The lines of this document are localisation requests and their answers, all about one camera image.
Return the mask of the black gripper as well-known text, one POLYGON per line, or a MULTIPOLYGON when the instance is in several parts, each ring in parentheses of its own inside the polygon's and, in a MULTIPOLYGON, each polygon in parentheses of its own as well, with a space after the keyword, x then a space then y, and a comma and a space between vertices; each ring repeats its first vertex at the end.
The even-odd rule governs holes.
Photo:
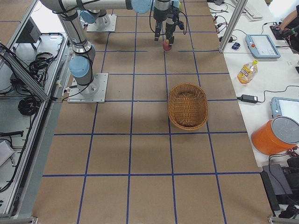
MULTIPOLYGON (((178 12, 178 7, 175 3, 171 3, 170 0, 156 0, 154 2, 154 14, 153 17, 156 20, 155 24, 155 36, 154 41, 158 41, 161 30, 162 23, 166 20, 167 14, 175 14, 178 12)), ((166 22, 165 35, 168 45, 171 46, 174 43, 174 33, 175 31, 175 22, 166 22)))

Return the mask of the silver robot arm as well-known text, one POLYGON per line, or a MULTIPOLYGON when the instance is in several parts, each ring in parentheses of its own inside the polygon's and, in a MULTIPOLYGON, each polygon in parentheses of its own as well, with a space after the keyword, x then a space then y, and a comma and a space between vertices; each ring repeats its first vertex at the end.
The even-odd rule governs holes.
POLYGON ((93 74, 95 49, 86 38, 78 10, 86 12, 93 21, 104 17, 107 9, 134 10, 140 14, 152 10, 156 21, 154 39, 158 41, 162 36, 165 21, 164 47, 168 48, 174 42, 173 33, 180 12, 178 0, 43 0, 42 4, 58 15, 73 45, 75 57, 69 63, 69 69, 77 82, 79 94, 87 98, 94 95, 99 86, 93 74))

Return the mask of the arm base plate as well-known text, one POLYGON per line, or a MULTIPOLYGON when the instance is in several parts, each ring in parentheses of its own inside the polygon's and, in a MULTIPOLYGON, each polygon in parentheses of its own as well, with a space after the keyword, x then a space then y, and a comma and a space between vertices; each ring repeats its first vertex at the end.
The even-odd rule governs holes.
POLYGON ((106 14, 99 17, 95 23, 87 26, 87 32, 89 33, 108 33, 114 32, 116 28, 117 15, 106 14))

